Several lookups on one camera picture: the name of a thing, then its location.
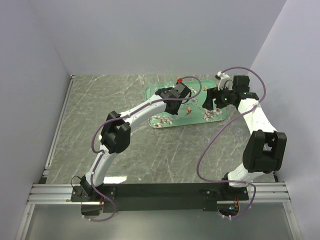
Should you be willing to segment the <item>tall clear champagne flute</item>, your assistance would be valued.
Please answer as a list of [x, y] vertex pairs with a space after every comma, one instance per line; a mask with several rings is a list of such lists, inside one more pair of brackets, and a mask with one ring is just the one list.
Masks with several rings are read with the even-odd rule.
[[159, 74], [155, 67], [149, 67], [147, 69], [147, 86], [149, 87], [150, 95], [153, 95], [159, 88]]

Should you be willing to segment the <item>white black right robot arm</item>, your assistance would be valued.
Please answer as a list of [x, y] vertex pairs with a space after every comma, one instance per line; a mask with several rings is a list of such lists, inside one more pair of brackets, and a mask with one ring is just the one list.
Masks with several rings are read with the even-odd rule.
[[230, 77], [226, 73], [218, 72], [215, 77], [219, 81], [218, 85], [207, 89], [202, 107], [211, 111], [214, 107], [222, 109], [229, 105], [234, 106], [242, 115], [250, 133], [242, 154], [242, 163], [227, 173], [220, 184], [221, 196], [231, 200], [245, 190], [248, 182], [280, 170], [287, 135], [277, 131], [266, 117], [258, 95], [250, 91], [249, 76]]

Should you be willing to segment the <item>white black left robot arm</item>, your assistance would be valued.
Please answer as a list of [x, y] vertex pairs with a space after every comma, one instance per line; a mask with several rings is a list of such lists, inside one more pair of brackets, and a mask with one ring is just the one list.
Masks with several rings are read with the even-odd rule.
[[161, 113], [177, 115], [182, 103], [191, 99], [191, 90], [182, 82], [174, 87], [158, 89], [155, 94], [136, 107], [117, 113], [112, 111], [98, 128], [100, 147], [93, 150], [97, 154], [89, 171], [80, 178], [80, 187], [72, 188], [76, 196], [84, 196], [89, 201], [100, 197], [101, 186], [111, 164], [118, 154], [124, 152], [131, 143], [131, 132], [152, 116]]

